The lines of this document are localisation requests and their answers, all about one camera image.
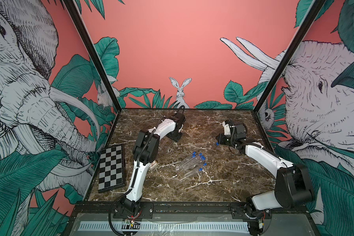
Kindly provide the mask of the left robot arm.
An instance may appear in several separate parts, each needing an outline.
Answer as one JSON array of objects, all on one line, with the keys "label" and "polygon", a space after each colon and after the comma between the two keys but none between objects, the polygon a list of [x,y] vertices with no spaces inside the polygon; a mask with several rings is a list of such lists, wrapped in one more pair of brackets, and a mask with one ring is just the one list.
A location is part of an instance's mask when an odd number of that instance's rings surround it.
[{"label": "left robot arm", "polygon": [[147,172],[157,157],[160,140],[167,137],[178,142],[183,135],[181,130],[185,121],[183,112],[175,112],[168,118],[162,117],[157,126],[139,132],[133,149],[134,163],[130,184],[120,200],[129,212],[137,214],[140,210],[143,185]]}]

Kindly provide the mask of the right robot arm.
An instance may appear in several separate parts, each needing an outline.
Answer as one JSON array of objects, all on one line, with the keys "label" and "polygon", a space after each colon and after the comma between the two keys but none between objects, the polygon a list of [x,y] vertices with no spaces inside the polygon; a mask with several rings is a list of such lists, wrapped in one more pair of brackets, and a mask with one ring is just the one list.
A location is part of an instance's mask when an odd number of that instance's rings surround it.
[{"label": "right robot arm", "polygon": [[247,200],[252,211],[274,208],[291,209],[314,200],[315,194],[308,169],[283,159],[254,139],[247,138],[245,124],[228,119],[222,123],[224,132],[216,136],[220,145],[239,151],[266,168],[275,177],[274,190],[257,194]]}]

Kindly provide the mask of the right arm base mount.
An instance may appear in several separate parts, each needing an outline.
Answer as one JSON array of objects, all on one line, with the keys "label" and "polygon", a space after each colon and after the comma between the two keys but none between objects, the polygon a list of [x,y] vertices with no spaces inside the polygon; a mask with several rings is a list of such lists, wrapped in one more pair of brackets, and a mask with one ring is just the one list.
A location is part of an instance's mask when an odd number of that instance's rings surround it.
[{"label": "right arm base mount", "polygon": [[257,210],[249,203],[237,202],[230,204],[230,213],[233,219],[265,220],[271,219],[271,210]]}]

